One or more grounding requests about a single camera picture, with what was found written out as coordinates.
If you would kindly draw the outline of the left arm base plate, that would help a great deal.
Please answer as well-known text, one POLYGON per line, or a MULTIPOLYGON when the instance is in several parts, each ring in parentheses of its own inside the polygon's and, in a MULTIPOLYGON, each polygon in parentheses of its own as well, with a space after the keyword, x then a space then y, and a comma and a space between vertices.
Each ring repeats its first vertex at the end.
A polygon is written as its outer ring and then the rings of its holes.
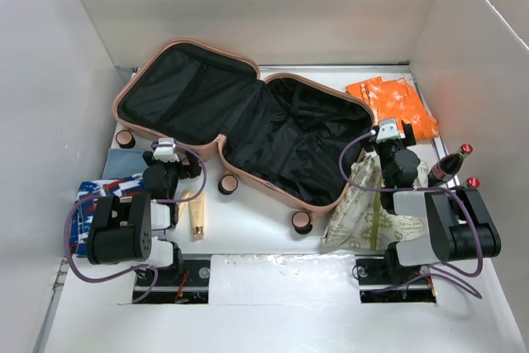
POLYGON ((138 304, 207 304, 210 256, 185 256, 177 274, 160 271, 154 288, 138 304))

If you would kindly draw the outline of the cola bottle red cap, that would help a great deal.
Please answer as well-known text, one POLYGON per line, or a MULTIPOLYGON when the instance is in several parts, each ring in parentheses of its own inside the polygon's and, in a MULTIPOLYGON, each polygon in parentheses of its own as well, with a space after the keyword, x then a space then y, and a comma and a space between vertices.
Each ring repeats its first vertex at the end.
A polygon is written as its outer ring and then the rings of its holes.
POLYGON ((460 171, 464 160, 474 151, 471 144, 463 144, 456 152, 441 158, 428 174, 428 186, 437 187, 449 182, 460 171))

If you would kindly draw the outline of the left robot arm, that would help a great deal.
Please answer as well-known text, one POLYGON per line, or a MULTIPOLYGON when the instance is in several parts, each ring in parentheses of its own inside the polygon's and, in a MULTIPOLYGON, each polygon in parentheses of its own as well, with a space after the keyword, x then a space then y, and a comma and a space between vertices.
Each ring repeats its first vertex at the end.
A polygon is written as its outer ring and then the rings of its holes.
POLYGON ((181 250, 172 241, 159 240, 154 231, 174 228, 179 220, 179 206, 189 198, 174 198, 181 179, 205 175, 203 159, 186 151, 181 160, 174 149, 169 160, 156 157, 157 150, 145 151, 147 168, 142 174, 144 187, 128 197, 103 196, 95 200, 94 214, 86 253, 93 265, 132 263, 132 270, 154 272, 167 284, 179 282, 184 275, 181 250))

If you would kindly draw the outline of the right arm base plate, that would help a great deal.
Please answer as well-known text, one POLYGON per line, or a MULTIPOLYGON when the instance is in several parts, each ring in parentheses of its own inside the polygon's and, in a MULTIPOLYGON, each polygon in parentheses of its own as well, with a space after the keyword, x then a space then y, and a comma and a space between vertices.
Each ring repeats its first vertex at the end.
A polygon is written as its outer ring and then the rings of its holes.
POLYGON ((358 282, 361 303, 436 303, 429 277, 418 278, 418 267, 397 268, 393 274, 382 256, 355 258, 352 276, 358 282))

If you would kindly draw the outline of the wide cream cosmetic tube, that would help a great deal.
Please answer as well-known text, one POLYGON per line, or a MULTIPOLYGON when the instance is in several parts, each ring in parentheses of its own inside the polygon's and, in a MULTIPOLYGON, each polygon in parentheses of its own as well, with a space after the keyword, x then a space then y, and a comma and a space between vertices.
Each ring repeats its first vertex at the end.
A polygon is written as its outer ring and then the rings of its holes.
POLYGON ((205 229, 205 193, 189 202, 191 232, 193 238, 203 238, 205 229))

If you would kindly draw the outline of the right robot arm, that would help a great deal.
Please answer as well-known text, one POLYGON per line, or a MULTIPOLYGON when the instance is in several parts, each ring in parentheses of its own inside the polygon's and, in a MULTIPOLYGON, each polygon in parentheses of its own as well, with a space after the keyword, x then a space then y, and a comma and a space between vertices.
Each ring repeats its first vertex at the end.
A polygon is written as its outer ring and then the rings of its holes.
POLYGON ((417 155, 408 149, 415 143, 412 127, 388 119, 371 128, 360 141, 366 150, 379 156, 383 186, 379 188, 381 207, 399 216, 420 217, 428 232, 412 241, 397 241, 384 252, 384 276, 397 284, 423 265, 447 265, 457 260, 483 259, 499 255, 502 242, 488 209, 476 188, 418 188, 417 155))

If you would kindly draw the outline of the slim cream cosmetic tube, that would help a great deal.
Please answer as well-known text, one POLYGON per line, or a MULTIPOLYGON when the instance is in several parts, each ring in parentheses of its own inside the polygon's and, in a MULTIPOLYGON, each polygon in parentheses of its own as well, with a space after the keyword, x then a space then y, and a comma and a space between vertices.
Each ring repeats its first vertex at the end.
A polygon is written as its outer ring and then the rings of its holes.
POLYGON ((182 194, 181 202, 175 205, 175 226, 182 220, 186 207, 188 206, 189 199, 192 198, 196 193, 192 191, 185 191, 182 194))

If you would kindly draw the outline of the pink suitcase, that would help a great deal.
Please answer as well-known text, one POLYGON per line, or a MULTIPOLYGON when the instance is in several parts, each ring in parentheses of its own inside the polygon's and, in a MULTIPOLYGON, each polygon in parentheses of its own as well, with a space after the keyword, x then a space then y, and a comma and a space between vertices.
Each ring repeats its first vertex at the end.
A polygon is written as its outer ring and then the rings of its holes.
POLYGON ((262 78, 246 57, 195 40, 160 48, 117 95, 114 117, 136 134, 168 137, 224 172, 305 212, 310 222, 344 197, 344 173, 370 107, 296 74, 262 78))

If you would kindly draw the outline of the cream green printed jacket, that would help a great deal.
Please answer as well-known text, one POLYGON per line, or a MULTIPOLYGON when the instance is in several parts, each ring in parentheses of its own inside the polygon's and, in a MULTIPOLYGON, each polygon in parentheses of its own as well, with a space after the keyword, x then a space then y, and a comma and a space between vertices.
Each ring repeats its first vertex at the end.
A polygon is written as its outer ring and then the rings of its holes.
MULTIPOLYGON (((414 184, 427 186, 427 164, 420 161, 414 184)), ((366 155, 351 166, 350 179, 369 188, 383 188, 379 157, 366 155)), ((350 186, 336 206, 322 236, 322 244, 334 250, 379 252, 397 241, 410 241, 428 234, 427 221, 420 217, 389 214, 381 205, 381 193, 350 186)))

